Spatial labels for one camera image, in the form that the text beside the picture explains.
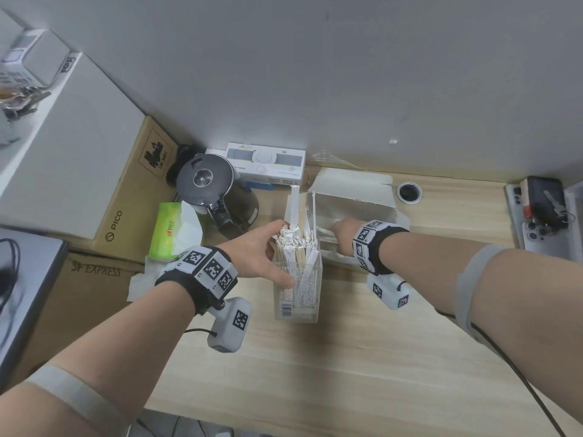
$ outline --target tape band on arm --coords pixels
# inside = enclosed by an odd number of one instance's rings
[[[26,381],[69,405],[103,437],[126,435],[130,420],[97,391],[64,369],[45,365]]]
[[[463,273],[458,274],[454,300],[455,321],[462,330],[480,343],[482,343],[482,340],[472,329],[472,321],[470,319],[473,294],[490,259],[505,249],[506,247],[498,245],[486,245],[470,259]]]

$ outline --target wristband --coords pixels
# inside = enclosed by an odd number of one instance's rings
[[[204,314],[210,307],[222,307],[221,301],[237,284],[237,274],[229,255],[220,248],[194,246],[162,268],[156,285],[180,284],[193,299],[196,314]]]
[[[352,240],[354,256],[358,259],[360,266],[375,276],[392,274],[393,272],[381,262],[378,251],[385,239],[401,232],[409,233],[409,230],[400,225],[383,221],[370,221],[363,225]]]

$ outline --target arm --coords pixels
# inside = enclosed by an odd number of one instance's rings
[[[353,255],[352,238],[365,223],[337,223],[341,253]],[[435,308],[452,314],[457,274],[486,245],[397,233],[381,244],[379,256]],[[582,312],[582,266],[508,249],[486,265],[470,315],[532,384],[583,423]]]
[[[293,278],[268,259],[272,222],[221,244],[240,277],[266,277],[282,285]],[[135,420],[148,401],[172,351],[196,314],[186,290],[163,282],[60,352],[61,367]],[[76,412],[36,385],[23,382],[0,396],[0,429],[7,435],[96,436]]]

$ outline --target clear tape on wall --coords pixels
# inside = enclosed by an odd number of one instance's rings
[[[317,164],[332,165],[334,167],[350,167],[358,170],[365,170],[364,168],[359,167],[358,165],[354,165],[351,162],[345,161],[337,156],[334,156],[333,153],[330,153],[325,148],[323,148],[317,153],[314,153],[310,157],[311,160],[316,162]]]

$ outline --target brown cardboard box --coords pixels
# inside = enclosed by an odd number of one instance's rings
[[[69,253],[9,386],[125,308],[129,279],[142,272],[135,262]]]
[[[72,250],[144,262],[156,225],[158,205],[171,202],[176,189],[166,172],[177,146],[152,117],[146,117],[94,239],[58,235]]]

